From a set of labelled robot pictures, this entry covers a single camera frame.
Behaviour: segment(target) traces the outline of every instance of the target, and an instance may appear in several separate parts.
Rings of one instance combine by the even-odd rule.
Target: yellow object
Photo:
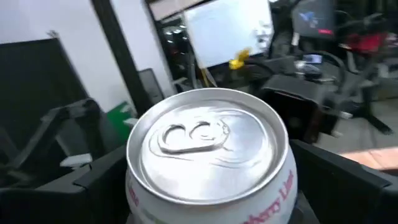
[[[244,66],[244,61],[249,57],[250,49],[244,49],[238,53],[236,59],[229,61],[229,68],[232,70],[240,69]]]
[[[205,70],[201,69],[200,71],[201,71],[201,75],[203,76],[203,80],[205,81],[206,87],[210,87],[209,86],[209,81],[207,80],[207,77],[206,77],[206,74],[205,74]]]

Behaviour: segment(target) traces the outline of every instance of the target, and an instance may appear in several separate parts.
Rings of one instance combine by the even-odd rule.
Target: can rim
[[[281,128],[283,130],[283,146],[282,146],[282,156],[280,157],[279,161],[277,162],[277,165],[275,166],[275,168],[273,169],[273,171],[267,175],[267,177],[264,178],[264,180],[262,180],[261,183],[259,183],[258,185],[256,185],[255,187],[251,188],[250,190],[239,194],[235,197],[231,197],[231,198],[226,198],[226,199],[220,199],[214,202],[197,202],[197,201],[186,201],[186,200],[179,200],[177,198],[173,198],[170,197],[168,195],[165,194],[161,194],[160,192],[157,192],[156,190],[150,188],[147,184],[144,183],[144,181],[138,176],[136,170],[133,168],[132,164],[131,164],[131,160],[129,158],[129,148],[130,148],[130,142],[132,139],[132,136],[134,134],[134,131],[136,130],[136,128],[138,128],[140,126],[140,123],[143,122],[143,118],[145,118],[146,116],[148,116],[149,113],[151,113],[152,111],[156,110],[156,107],[159,107],[158,105],[162,104],[161,101],[160,103],[158,103],[157,105],[153,106],[151,109],[149,109],[148,111],[146,111],[141,118],[138,120],[138,122],[136,123],[136,125],[134,125],[133,129],[130,132],[129,138],[127,140],[127,145],[126,145],[126,159],[127,159],[127,164],[128,164],[128,168],[130,170],[130,172],[132,172],[134,178],[138,181],[138,183],[149,193],[155,195],[156,197],[159,197],[163,200],[166,200],[168,202],[173,202],[176,204],[181,204],[181,205],[220,205],[220,204],[224,204],[224,203],[230,203],[230,202],[234,202],[237,200],[241,200],[242,198],[248,197],[252,194],[255,194],[256,192],[258,192],[259,190],[263,189],[268,183],[271,182],[272,179],[275,178],[275,176],[279,173],[279,171],[281,170],[282,166],[284,165],[285,161],[286,161],[286,157],[287,157],[287,153],[289,150],[289,138],[287,135],[287,130],[285,127],[285,124],[282,120],[282,118],[279,116],[279,114],[271,107],[269,106],[266,102],[263,102],[262,100],[260,100],[259,98],[252,96],[248,93],[242,92],[242,91],[238,91],[238,90],[232,90],[232,89],[227,89],[227,88],[206,88],[206,90],[228,90],[228,91],[234,91],[236,93],[240,93],[240,94],[244,94],[248,97],[254,98],[257,101],[261,101],[261,103],[264,104],[264,106],[268,107],[268,109],[273,113],[273,116],[275,116],[278,119],[278,122],[281,125]],[[176,98],[179,97],[181,95],[185,95],[185,94],[190,94],[192,92],[195,91],[203,91],[203,89],[197,89],[197,90],[190,90],[190,91],[185,91],[183,93],[179,93],[176,95],[173,95],[171,97],[168,97],[165,101],[170,100],[172,98]]]

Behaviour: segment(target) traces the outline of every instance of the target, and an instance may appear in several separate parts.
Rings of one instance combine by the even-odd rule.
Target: whiteboard
[[[200,68],[228,62],[247,47],[259,54],[256,31],[274,32],[268,0],[216,0],[187,10],[185,22]]]

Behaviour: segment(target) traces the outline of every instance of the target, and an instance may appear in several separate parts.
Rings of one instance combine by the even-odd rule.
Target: black monitor
[[[335,7],[332,0],[303,0],[292,12],[294,32],[302,37],[333,40]]]

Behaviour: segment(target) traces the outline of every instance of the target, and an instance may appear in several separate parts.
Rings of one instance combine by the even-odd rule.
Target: white wall
[[[0,0],[0,43],[48,39],[50,30],[104,111],[131,101],[90,0]]]
[[[175,94],[171,75],[144,0],[111,0],[137,70],[152,68],[165,96]]]

